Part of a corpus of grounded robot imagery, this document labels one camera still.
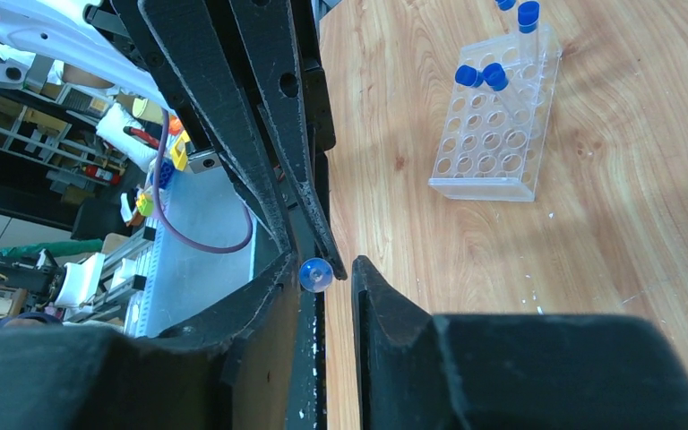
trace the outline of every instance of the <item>test tube rack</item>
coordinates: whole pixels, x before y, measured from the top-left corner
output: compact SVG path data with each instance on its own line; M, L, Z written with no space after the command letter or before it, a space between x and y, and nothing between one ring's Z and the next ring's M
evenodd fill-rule
M460 51L461 65L483 70L500 63L533 115L516 124L486 84L454 84L428 184L454 200L533 202L563 49L552 27L539 26L539 55L524 64L516 33Z

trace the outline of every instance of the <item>red bottle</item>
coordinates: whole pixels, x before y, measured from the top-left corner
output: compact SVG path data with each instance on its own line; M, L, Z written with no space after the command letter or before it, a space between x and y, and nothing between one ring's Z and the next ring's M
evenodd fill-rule
M99 166L84 166L82 171L85 173L85 176L104 181L108 184L117 185L120 182L120 175L100 168Z

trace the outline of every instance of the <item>wooden table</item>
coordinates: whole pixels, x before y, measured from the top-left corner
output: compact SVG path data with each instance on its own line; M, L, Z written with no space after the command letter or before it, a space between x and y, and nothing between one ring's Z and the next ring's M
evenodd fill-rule
M431 313L636 314L688 370L688 1L547 0L563 63L534 203L432 173L461 47L495 2L346 0L322 21L334 234ZM329 424L355 429L348 283L327 294Z

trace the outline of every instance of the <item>black machine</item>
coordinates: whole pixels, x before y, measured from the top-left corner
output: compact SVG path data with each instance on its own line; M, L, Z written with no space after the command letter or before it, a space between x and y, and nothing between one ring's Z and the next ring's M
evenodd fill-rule
M310 2L109 6L194 153L214 151L264 226L258 275L156 339L0 330L0 429L325 428L324 295L297 273L319 256L348 274L328 221L335 137ZM365 257L352 276L363 428L688 428L688 377L646 322L432 316Z

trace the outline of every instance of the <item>green cloth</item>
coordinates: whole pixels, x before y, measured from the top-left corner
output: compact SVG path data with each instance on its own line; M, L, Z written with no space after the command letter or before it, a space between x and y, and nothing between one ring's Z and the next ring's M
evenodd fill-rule
M24 255L35 255L41 249L47 249L54 257L69 257L77 254L101 252L101 239L73 240L68 242L54 242L1 248L0 255L7 258L20 258Z

